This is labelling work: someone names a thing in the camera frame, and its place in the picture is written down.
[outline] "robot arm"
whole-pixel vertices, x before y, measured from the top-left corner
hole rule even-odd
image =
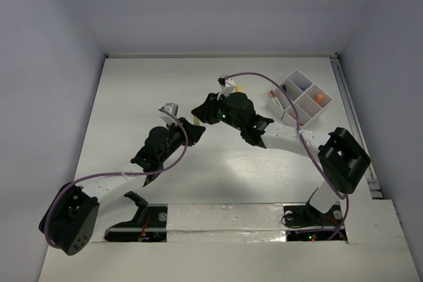
[[[165,110],[176,117],[178,106],[167,104]],[[163,163],[181,146],[185,144],[185,137],[181,128],[172,119],[163,117],[166,127],[154,127],[144,146],[131,160],[142,167],[144,172],[154,172],[163,169]],[[188,146],[195,145],[201,138],[205,127],[192,125],[185,118],[179,118],[188,137]],[[52,211],[48,232],[55,245],[71,256],[81,251],[93,235],[98,210],[111,201],[127,195],[132,189],[140,186],[140,177],[133,177],[134,173],[111,173],[102,178],[93,178],[83,183],[83,186],[73,185],[57,202]],[[145,177],[144,186],[154,181],[158,175]],[[38,228],[44,233],[49,207]]]
[[[296,128],[257,114],[246,94],[232,92],[235,85],[231,79],[221,77],[219,83],[221,92],[208,94],[206,101],[192,110],[200,121],[226,123],[238,129],[241,137],[250,145],[309,156]],[[353,193],[370,165],[370,158],[344,128],[338,127],[329,133],[329,139],[326,133],[314,131],[304,130],[301,135],[313,157],[319,158],[325,176],[332,185],[323,182],[310,197],[307,208],[309,213],[325,214],[338,201],[332,188],[341,194]]]

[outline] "white plastic part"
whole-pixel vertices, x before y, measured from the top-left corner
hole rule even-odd
[[[100,208],[124,196],[129,191],[136,191],[144,184],[146,176],[105,176],[93,178],[82,183],[83,192],[90,197],[97,197]]]
[[[338,201],[338,196],[332,191],[329,184],[324,181],[311,196],[310,205],[321,213],[326,214]]]
[[[282,119],[284,116],[284,109],[279,107],[273,98],[267,98],[266,107],[269,108],[277,118]]]
[[[311,116],[305,110],[303,110],[299,105],[295,105],[295,108],[297,109],[299,118],[296,118],[295,112],[293,111],[293,108],[290,106],[285,111],[285,114],[282,118],[282,122],[285,125],[288,125],[290,127],[297,127],[297,119],[299,119],[300,126],[304,127],[311,120]]]
[[[298,109],[300,122],[302,127],[309,127],[317,120],[326,107],[332,102],[332,98],[320,87],[313,84],[302,72],[294,70],[280,86],[286,88],[286,93],[293,100],[295,107]],[[292,107],[283,92],[275,88],[276,98],[282,107],[279,107],[271,98],[268,98],[266,107],[277,117],[282,118],[282,122],[290,127],[295,127],[296,122],[290,116],[293,115]],[[317,95],[323,96],[322,101],[316,102]]]
[[[236,86],[237,85],[235,84],[235,81],[233,79],[225,80],[225,86],[218,94],[217,99],[219,99],[221,95],[224,95],[226,97],[231,94],[235,90]]]
[[[168,113],[174,115],[175,117],[178,114],[178,105],[177,104],[166,104],[165,107],[163,107],[164,110],[166,110]],[[170,116],[166,115],[163,112],[160,112],[160,118],[167,124],[172,125],[176,123]]]
[[[308,146],[310,146],[312,153],[317,157],[319,153],[319,146],[324,145],[329,137],[326,133],[302,130]],[[289,127],[278,122],[270,123],[264,130],[262,140],[268,149],[281,149],[292,153],[297,153],[307,157],[307,152],[299,138],[296,128]]]

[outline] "white platform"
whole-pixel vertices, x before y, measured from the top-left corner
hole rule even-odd
[[[77,177],[128,169],[149,130],[162,125],[157,108],[175,102],[178,115],[191,120],[191,109],[219,90],[220,75],[258,71],[280,81],[294,69],[333,98],[309,129],[349,128],[327,58],[107,59]],[[256,111],[272,117],[265,107],[272,84],[251,76],[235,80]],[[178,166],[134,190],[149,203],[292,203],[307,201],[321,182],[309,159],[251,147],[217,124],[207,126]],[[128,219],[134,206],[124,201],[103,211],[97,239],[79,254],[49,248],[40,281],[418,281],[391,202],[372,201],[365,180],[351,195],[349,244],[93,242],[108,223]]]

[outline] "gray wall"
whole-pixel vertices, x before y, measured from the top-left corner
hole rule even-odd
[[[375,0],[342,66],[377,177],[423,277],[423,0]]]
[[[108,53],[339,52],[370,0],[80,0]]]
[[[0,281],[37,281],[38,222],[72,179],[104,56],[74,0],[0,8]]]

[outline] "cable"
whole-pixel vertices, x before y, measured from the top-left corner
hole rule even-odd
[[[175,165],[177,165],[182,160],[182,158],[185,155],[185,152],[188,148],[188,134],[186,133],[184,126],[178,120],[178,118],[176,116],[170,114],[169,112],[167,112],[163,108],[159,109],[159,111],[168,115],[169,117],[171,117],[176,122],[176,124],[179,126],[179,128],[182,130],[182,133],[184,134],[185,145],[184,145],[184,149],[182,150],[182,153],[180,154],[180,156],[171,165],[169,165],[166,168],[162,168],[161,170],[156,170],[156,171],[152,171],[152,172],[126,172],[126,173],[123,173],[123,172],[105,172],[105,173],[98,173],[98,174],[84,176],[83,178],[79,178],[78,180],[75,180],[75,181],[72,181],[71,183],[69,183],[64,189],[62,189],[62,191],[60,191],[60,193],[58,193],[56,198],[53,200],[53,203],[50,206],[50,209],[48,210],[48,213],[47,213],[46,223],[44,225],[44,236],[45,236],[46,241],[47,241],[49,246],[56,248],[56,249],[59,248],[54,243],[54,241],[52,240],[52,237],[50,236],[50,233],[49,233],[50,223],[52,221],[52,215],[53,215],[54,209],[58,206],[59,201],[62,199],[62,197],[65,195],[65,193],[72,186],[74,186],[74,185],[76,185],[80,182],[90,180],[92,178],[100,178],[102,176],[123,176],[123,175],[126,175],[126,176],[146,176],[146,175],[154,175],[154,174],[157,174],[157,173],[163,173],[163,172],[169,171],[171,168],[173,168]]]
[[[268,76],[266,76],[264,74],[257,73],[257,72],[241,72],[241,73],[236,73],[236,74],[225,76],[223,79],[224,80],[227,80],[227,79],[229,79],[231,77],[238,77],[238,76],[242,76],[242,75],[255,75],[255,76],[262,77],[263,79],[266,79],[267,81],[269,81],[273,85],[275,85],[285,95],[286,99],[288,99],[288,102],[289,102],[289,104],[291,105],[291,107],[293,109],[293,112],[295,113],[295,121],[296,121],[296,124],[297,124],[297,132],[299,134],[299,139],[301,140],[301,143],[303,144],[304,149],[307,152],[307,155],[310,157],[311,162],[313,162],[313,164],[316,167],[316,169],[319,171],[319,173],[321,174],[321,176],[323,177],[323,179],[325,179],[326,183],[330,186],[330,188],[336,194],[336,196],[338,196],[339,199],[345,199],[346,200],[345,215],[342,218],[342,221],[340,223],[340,226],[328,238],[328,240],[332,239],[333,237],[336,236],[336,234],[340,233],[340,228],[342,227],[342,225],[344,224],[344,222],[346,220],[346,217],[347,217],[347,214],[348,214],[348,209],[349,209],[349,206],[350,206],[350,201],[348,199],[348,195],[346,195],[346,194],[341,195],[338,192],[338,190],[334,187],[334,185],[332,184],[332,182],[326,176],[325,172],[323,172],[323,169],[320,167],[320,165],[317,162],[316,158],[313,156],[313,153],[311,152],[311,149],[308,146],[308,144],[307,144],[306,140],[304,139],[304,136],[303,136],[303,134],[301,132],[301,126],[300,126],[300,123],[299,123],[299,114],[298,114],[297,108],[295,107],[295,104],[293,103],[293,100],[291,99],[291,97],[289,97],[289,95],[287,94],[287,92],[277,82],[275,82],[273,79],[271,79],[270,77],[268,77]],[[313,232],[322,231],[322,230],[333,230],[333,229],[318,229],[318,230],[313,230]]]
[[[334,230],[334,232],[331,234],[331,236],[329,238],[327,238],[327,240],[331,240],[337,234],[341,234],[342,236],[344,236],[341,233],[341,230],[342,230],[342,226],[344,226],[345,219],[348,216],[348,211],[350,209],[350,198],[348,197],[348,195],[345,198],[345,204],[346,204],[346,206],[345,206],[345,214],[344,214],[344,217],[342,218],[339,226],[336,229],[333,229],[333,228],[307,229],[307,230],[302,230],[301,232],[319,232],[319,231],[333,231]]]

